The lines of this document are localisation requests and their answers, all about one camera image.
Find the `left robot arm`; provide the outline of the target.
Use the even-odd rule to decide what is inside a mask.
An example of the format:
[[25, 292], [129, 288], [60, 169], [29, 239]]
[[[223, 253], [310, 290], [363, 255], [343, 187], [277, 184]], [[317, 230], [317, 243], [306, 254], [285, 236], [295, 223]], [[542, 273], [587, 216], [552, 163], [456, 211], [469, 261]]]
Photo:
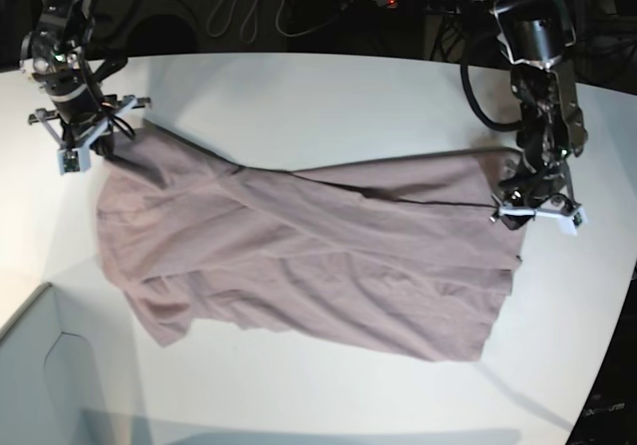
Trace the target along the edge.
[[[578, 103], [574, 65], [568, 51], [576, 43], [565, 0], [482, 0], [495, 19], [464, 48], [461, 82], [475, 116], [489, 129], [512, 132], [520, 158], [492, 187], [493, 221], [518, 230], [536, 218], [552, 219], [568, 235], [586, 223], [576, 201], [568, 160], [582, 154], [588, 140]], [[480, 107], [470, 77], [471, 55], [497, 41], [508, 61], [510, 87], [521, 117], [495, 121]]]

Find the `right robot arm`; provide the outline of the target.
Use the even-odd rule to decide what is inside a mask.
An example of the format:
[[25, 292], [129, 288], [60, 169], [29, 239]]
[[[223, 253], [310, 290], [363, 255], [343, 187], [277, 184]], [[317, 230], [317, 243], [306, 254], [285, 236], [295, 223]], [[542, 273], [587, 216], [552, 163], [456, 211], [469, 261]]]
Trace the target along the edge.
[[111, 156], [116, 132], [134, 139], [135, 131], [122, 116], [151, 105], [149, 98], [103, 93], [102, 82], [123, 69], [127, 58], [110, 56], [91, 69], [87, 47], [96, 24], [96, 1], [43, 0], [36, 27], [21, 46], [21, 71], [54, 106], [30, 113], [28, 123], [40, 124], [53, 138], [63, 174], [88, 170], [93, 153]]

